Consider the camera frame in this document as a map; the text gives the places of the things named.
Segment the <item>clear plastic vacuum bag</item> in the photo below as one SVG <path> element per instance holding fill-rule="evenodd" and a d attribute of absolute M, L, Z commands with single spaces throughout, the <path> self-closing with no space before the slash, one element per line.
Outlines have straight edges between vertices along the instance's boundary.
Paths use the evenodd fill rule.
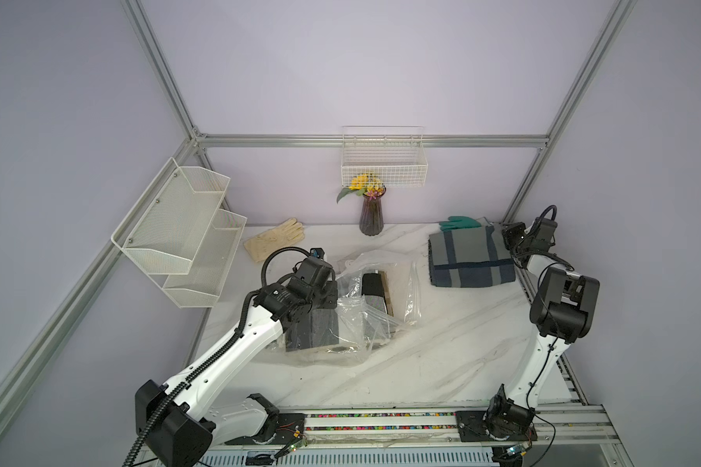
<path fill-rule="evenodd" d="M 379 313 L 361 297 L 364 272 L 379 270 L 387 276 L 393 316 Z M 421 291 L 416 259 L 385 250 L 364 252 L 348 260 L 338 279 L 339 344 L 287 352 L 284 335 L 266 348 L 269 363 L 294 367 L 359 365 L 377 350 L 404 336 L 422 321 Z"/>

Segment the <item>grey blue plaid scarf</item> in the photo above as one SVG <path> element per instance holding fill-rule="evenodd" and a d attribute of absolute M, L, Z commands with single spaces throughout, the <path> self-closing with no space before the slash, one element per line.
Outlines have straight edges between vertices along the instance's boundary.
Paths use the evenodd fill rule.
<path fill-rule="evenodd" d="M 490 288 L 516 280 L 500 227 L 493 225 L 430 235 L 428 274 L 439 288 Z"/>

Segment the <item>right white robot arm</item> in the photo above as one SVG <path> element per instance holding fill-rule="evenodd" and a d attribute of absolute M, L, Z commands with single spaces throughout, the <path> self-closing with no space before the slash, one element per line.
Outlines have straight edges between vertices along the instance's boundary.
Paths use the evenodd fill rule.
<path fill-rule="evenodd" d="M 515 266 L 537 282 L 529 312 L 534 332 L 511 381 L 500 386 L 483 418 L 487 434 L 497 441 L 528 434 L 550 367 L 589 333 L 594 319 L 599 280 L 579 274 L 550 251 L 557 214 L 551 204 L 531 226 L 513 224 L 504 234 Z"/>

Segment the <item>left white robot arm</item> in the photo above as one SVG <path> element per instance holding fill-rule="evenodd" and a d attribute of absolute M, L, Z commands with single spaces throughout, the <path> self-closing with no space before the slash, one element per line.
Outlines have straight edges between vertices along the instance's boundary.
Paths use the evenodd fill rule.
<path fill-rule="evenodd" d="M 134 395 L 136 440 L 124 465 L 138 465 L 149 449 L 165 466 L 196 466 L 218 444 L 249 441 L 267 445 L 280 433 L 280 411 L 260 393 L 218 407 L 233 378 L 268 344 L 315 309 L 335 309 L 338 284 L 319 247 L 296 252 L 304 258 L 275 282 L 260 272 L 260 286 L 243 300 L 239 321 L 216 344 L 164 383 L 146 381 Z"/>

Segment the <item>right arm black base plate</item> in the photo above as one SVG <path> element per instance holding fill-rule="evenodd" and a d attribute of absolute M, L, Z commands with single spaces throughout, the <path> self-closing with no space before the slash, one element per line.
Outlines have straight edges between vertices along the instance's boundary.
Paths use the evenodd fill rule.
<path fill-rule="evenodd" d="M 457 411 L 456 425 L 462 442 L 535 441 L 534 411 Z"/>

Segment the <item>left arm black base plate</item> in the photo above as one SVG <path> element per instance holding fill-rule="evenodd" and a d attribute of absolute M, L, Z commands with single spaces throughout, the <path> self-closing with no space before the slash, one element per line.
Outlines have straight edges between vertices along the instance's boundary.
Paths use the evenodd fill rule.
<path fill-rule="evenodd" d="M 280 413 L 269 416 L 260 430 L 250 437 L 239 437 L 227 441 L 226 446 L 283 446 L 294 438 L 296 431 L 303 432 L 306 415 L 301 413 Z"/>

